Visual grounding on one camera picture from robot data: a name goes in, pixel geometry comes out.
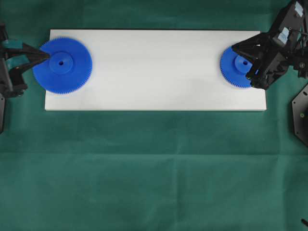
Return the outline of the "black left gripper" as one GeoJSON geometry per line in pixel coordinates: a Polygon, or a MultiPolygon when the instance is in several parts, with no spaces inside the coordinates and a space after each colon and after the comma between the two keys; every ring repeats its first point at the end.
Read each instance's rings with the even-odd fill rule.
{"type": "Polygon", "coordinates": [[[23,53],[27,57],[17,57],[12,51],[15,48],[6,48],[5,42],[9,37],[5,24],[0,24],[0,94],[4,98],[14,98],[24,94],[27,85],[23,73],[34,66],[43,63],[50,55],[40,49],[22,43],[23,53]]]}

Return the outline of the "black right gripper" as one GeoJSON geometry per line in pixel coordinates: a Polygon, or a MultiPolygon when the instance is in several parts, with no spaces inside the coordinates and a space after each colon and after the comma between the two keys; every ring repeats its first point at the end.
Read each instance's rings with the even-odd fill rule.
{"type": "Polygon", "coordinates": [[[289,64],[284,50],[288,35],[288,32],[281,31],[262,32],[232,45],[235,53],[253,62],[246,74],[253,88],[267,90],[288,70],[289,64]]]}

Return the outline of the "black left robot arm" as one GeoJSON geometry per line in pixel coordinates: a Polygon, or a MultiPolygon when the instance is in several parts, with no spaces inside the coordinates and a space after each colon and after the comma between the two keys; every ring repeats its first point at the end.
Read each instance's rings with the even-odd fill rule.
{"type": "Polygon", "coordinates": [[[9,39],[6,26],[0,24],[0,131],[3,132],[5,103],[22,96],[28,86],[23,73],[48,60],[50,55],[20,40],[9,39]]]}

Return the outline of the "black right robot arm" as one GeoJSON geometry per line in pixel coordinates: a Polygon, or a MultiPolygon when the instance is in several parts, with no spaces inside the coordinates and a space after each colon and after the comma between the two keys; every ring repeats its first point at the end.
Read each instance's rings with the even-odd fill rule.
{"type": "Polygon", "coordinates": [[[268,32],[232,45],[247,59],[246,78],[253,88],[267,90],[290,66],[298,77],[308,77],[308,2],[292,0],[282,8],[268,32]]]}

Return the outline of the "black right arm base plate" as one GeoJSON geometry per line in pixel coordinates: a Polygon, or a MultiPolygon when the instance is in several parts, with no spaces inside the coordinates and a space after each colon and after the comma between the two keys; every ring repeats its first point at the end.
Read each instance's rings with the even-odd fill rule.
{"type": "Polygon", "coordinates": [[[308,145],[308,86],[306,85],[292,100],[294,133],[308,145]]]}

